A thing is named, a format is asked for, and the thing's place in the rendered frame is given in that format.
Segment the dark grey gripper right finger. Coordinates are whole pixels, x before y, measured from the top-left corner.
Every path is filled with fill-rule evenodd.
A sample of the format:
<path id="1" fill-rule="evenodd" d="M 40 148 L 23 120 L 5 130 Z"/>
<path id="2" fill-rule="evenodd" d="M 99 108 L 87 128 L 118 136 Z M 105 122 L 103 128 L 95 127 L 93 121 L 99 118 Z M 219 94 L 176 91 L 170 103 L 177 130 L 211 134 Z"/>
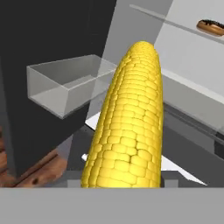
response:
<path id="1" fill-rule="evenodd" d="M 161 186 L 164 188 L 201 187 L 201 184 L 185 178 L 178 171 L 162 171 Z"/>

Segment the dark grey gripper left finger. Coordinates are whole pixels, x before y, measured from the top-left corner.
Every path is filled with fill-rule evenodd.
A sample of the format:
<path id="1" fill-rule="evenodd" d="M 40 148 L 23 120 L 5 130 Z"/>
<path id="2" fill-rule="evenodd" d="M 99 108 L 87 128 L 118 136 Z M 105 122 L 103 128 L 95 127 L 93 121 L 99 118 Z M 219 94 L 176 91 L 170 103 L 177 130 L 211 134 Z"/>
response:
<path id="1" fill-rule="evenodd" d="M 52 182 L 52 187 L 81 187 L 81 171 L 66 171 L 59 179 Z"/>

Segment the clear glass fridge shelf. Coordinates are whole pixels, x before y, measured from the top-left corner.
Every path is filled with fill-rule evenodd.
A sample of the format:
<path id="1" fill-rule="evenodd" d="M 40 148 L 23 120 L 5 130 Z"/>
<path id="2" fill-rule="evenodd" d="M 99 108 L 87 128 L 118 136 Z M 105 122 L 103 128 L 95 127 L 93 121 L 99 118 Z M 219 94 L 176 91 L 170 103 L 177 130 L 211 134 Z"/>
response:
<path id="1" fill-rule="evenodd" d="M 164 101 L 224 135 L 224 96 L 162 69 Z"/>
<path id="2" fill-rule="evenodd" d="M 156 13 L 155 11 L 152 11 L 152 10 L 147 10 L 145 8 L 142 8 L 142 7 L 134 5 L 134 4 L 130 4 L 129 7 L 134 9 L 134 10 L 140 11 L 140 12 L 142 12 L 144 14 L 147 14 L 150 17 L 153 17 L 153 18 L 156 18 L 156 19 L 158 19 L 160 21 L 163 21 L 164 23 L 166 23 L 168 25 L 172 25 L 172 26 L 174 26 L 176 28 L 182 29 L 184 31 L 196 34 L 196 35 L 201 36 L 201 37 L 203 37 L 205 39 L 210 39 L 210 40 L 212 40 L 212 41 L 214 41 L 216 43 L 220 43 L 220 44 L 224 45 L 224 38 L 219 38 L 219 37 L 213 36 L 213 35 L 211 35 L 209 33 L 205 33 L 203 31 L 199 31 L 198 29 L 188 28 L 188 27 L 185 27 L 185 26 L 183 26 L 181 24 L 177 24 L 177 23 L 172 22 L 171 20 L 167 19 L 165 15 Z"/>

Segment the chocolate glazed doughnut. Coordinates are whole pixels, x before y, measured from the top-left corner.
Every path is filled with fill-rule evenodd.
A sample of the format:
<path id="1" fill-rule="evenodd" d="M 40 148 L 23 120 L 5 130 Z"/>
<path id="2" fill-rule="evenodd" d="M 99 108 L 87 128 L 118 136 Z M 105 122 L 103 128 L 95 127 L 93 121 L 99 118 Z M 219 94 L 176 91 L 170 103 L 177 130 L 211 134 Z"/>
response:
<path id="1" fill-rule="evenodd" d="M 217 21 L 202 19 L 197 23 L 197 28 L 217 36 L 224 36 L 224 24 Z"/>

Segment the clear fridge door bin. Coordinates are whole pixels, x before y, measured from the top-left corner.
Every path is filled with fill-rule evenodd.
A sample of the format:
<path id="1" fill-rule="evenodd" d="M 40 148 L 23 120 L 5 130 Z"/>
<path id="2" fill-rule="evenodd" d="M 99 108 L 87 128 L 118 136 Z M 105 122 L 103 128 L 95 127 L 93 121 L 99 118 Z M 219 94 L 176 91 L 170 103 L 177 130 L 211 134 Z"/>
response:
<path id="1" fill-rule="evenodd" d="M 108 91 L 116 65 L 97 55 L 31 65 L 28 98 L 60 119 Z"/>

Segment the black fridge door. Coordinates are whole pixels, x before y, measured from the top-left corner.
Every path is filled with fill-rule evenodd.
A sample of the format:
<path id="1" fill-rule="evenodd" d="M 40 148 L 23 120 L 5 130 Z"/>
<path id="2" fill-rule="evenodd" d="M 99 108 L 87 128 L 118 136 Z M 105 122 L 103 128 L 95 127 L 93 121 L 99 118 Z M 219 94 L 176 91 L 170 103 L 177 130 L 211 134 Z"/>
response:
<path id="1" fill-rule="evenodd" d="M 9 172 L 24 174 L 84 125 L 89 104 L 60 119 L 28 98 L 31 65 L 103 58 L 116 0 L 0 0 L 0 126 Z"/>

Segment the yellow corn cob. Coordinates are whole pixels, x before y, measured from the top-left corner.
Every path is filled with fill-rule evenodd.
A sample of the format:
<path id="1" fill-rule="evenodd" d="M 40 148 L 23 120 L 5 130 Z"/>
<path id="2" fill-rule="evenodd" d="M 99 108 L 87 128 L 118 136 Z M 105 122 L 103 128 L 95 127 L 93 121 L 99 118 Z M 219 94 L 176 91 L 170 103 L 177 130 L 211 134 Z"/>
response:
<path id="1" fill-rule="evenodd" d="M 133 44 L 120 61 L 101 108 L 80 185 L 154 188 L 161 183 L 163 85 L 158 53 Z"/>

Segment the grey fridge interior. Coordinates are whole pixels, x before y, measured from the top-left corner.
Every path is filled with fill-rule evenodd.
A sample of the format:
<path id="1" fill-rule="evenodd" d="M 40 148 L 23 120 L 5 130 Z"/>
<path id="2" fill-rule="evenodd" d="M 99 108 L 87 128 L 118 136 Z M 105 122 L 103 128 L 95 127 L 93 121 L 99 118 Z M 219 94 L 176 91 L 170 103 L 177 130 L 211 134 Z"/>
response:
<path id="1" fill-rule="evenodd" d="M 129 7 L 134 4 L 195 28 L 204 18 L 224 24 L 224 0 L 116 0 L 103 56 L 118 63 L 145 39 L 156 47 L 162 69 L 224 96 L 224 45 L 166 24 Z M 224 187 L 224 135 L 164 100 L 163 164 L 188 179 Z"/>

